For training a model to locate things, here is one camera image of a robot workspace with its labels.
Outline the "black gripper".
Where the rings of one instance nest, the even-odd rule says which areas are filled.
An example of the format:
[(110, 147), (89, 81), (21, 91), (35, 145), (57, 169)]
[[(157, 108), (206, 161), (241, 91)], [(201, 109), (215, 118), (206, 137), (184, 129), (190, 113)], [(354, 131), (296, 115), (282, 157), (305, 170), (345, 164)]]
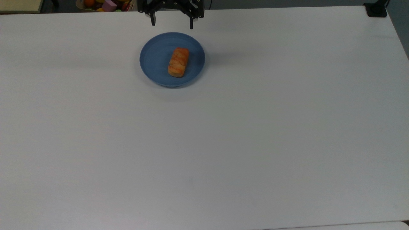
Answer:
[(194, 19), (204, 17), (203, 0), (138, 0), (137, 11), (150, 15), (152, 26), (156, 25), (155, 12), (161, 9), (175, 9), (187, 15), (189, 19), (189, 29), (193, 30)]

